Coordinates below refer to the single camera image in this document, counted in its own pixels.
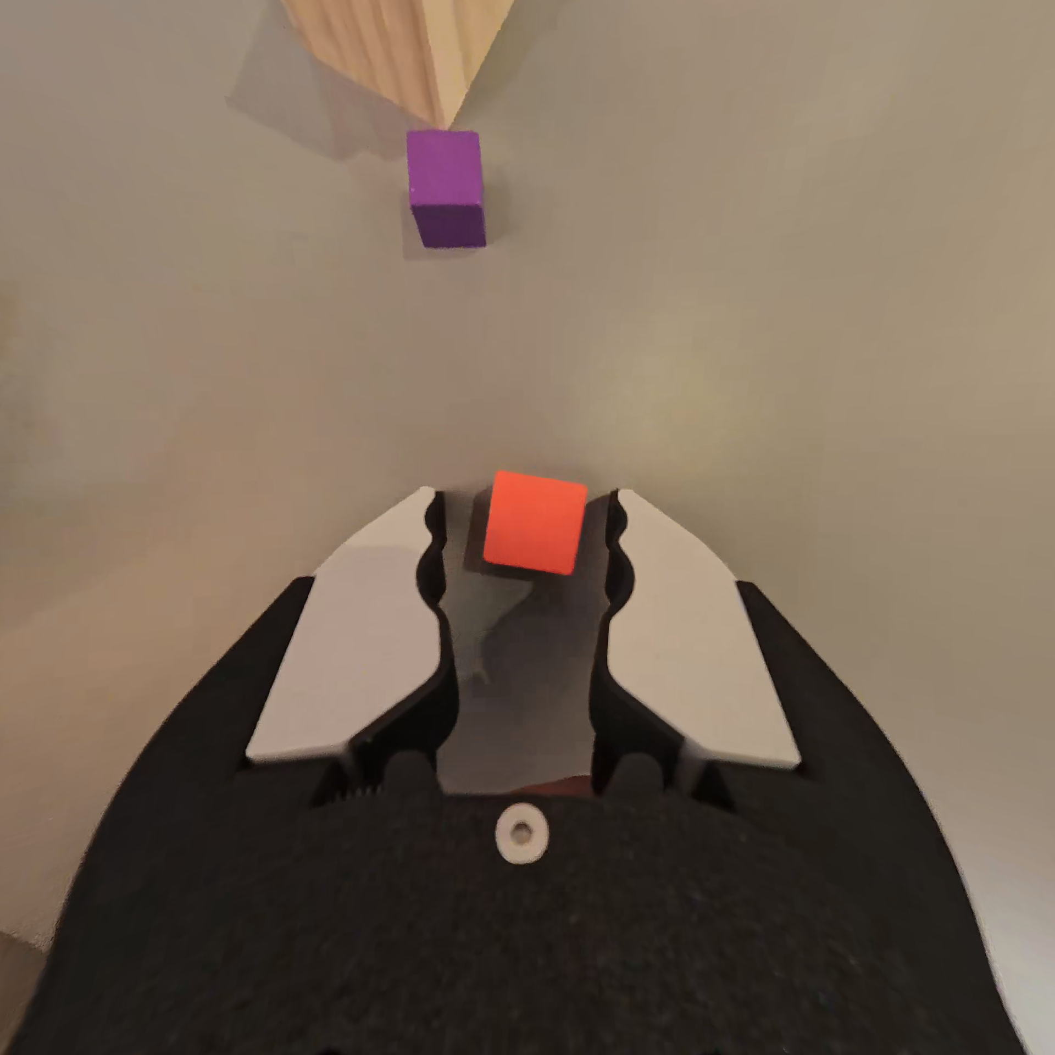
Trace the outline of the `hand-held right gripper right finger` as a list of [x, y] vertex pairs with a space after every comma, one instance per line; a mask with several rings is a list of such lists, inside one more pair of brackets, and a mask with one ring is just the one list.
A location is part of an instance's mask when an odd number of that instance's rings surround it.
[[591, 723], [615, 757], [645, 753], [795, 770], [802, 761], [743, 598], [716, 552], [632, 490], [609, 498], [608, 608]]

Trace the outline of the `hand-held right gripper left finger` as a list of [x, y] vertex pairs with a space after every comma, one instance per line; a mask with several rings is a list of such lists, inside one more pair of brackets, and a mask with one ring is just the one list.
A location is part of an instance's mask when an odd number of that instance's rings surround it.
[[458, 717], [445, 541], [444, 496], [422, 486], [316, 568], [249, 762], [353, 757], [360, 775], [402, 751], [436, 764]]

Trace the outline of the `red wooden cube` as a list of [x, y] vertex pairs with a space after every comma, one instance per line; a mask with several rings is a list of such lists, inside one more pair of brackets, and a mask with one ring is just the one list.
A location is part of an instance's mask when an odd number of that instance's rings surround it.
[[584, 483], [498, 469], [491, 493], [483, 561], [500, 568], [572, 575], [586, 509]]

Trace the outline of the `purple wooden cube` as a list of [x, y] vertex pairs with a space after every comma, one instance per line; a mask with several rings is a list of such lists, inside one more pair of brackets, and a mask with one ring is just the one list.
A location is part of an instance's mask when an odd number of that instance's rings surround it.
[[425, 249], [487, 245], [479, 134], [411, 130], [405, 136], [408, 204]]

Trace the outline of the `large wooden cube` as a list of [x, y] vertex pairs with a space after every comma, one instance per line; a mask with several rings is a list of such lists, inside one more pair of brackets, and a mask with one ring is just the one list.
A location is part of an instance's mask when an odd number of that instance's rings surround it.
[[448, 130], [512, 1], [284, 1], [316, 60], [424, 124]]

